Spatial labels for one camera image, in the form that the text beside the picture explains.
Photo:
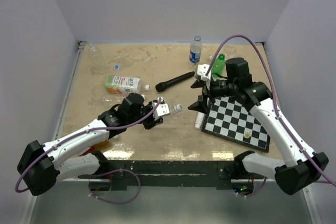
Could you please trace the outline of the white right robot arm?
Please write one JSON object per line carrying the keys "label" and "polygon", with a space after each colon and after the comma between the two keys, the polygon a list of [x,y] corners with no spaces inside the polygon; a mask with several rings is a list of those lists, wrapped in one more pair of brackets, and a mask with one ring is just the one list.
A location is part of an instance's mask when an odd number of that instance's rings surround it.
{"label": "white right robot arm", "polygon": [[282,159],[274,159],[253,151],[241,153],[234,159],[235,175],[246,178],[258,174],[273,179],[287,195],[316,182],[329,162],[326,154],[317,153],[293,129],[268,87],[263,82],[253,81],[244,58],[228,59],[225,68],[226,78],[214,81],[209,65],[197,66],[192,88],[202,88],[202,94],[188,109],[208,114],[208,101],[234,98],[266,130],[282,156]]}

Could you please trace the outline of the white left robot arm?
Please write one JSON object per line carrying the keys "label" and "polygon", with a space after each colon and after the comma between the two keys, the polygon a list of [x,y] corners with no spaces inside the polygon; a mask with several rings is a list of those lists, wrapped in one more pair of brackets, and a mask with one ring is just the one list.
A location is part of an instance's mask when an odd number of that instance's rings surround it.
{"label": "white left robot arm", "polygon": [[92,122],[67,136],[46,143],[37,140],[30,142],[17,165],[20,177],[15,191],[29,191],[33,196],[38,196],[50,190],[57,182],[70,177],[105,177],[109,171],[109,162],[100,151],[84,156],[79,156],[79,153],[110,140],[137,124],[150,130],[163,123],[165,106],[163,98],[144,104],[142,95],[132,93],[121,103],[113,105]]}

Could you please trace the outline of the white cap of clear bottle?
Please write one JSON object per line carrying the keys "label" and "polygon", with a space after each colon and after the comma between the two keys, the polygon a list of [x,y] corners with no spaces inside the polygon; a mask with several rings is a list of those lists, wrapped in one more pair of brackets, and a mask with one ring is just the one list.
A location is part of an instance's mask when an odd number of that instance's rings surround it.
{"label": "white cap of clear bottle", "polygon": [[174,110],[176,113],[180,113],[183,111],[183,106],[181,104],[177,104],[174,106]]}

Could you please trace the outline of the clear plastic bottle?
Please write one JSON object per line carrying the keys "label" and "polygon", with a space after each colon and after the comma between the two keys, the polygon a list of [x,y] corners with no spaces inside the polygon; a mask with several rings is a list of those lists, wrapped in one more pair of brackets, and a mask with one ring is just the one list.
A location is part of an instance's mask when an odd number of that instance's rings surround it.
{"label": "clear plastic bottle", "polygon": [[176,116],[183,111],[183,106],[181,104],[169,105],[169,115]]}

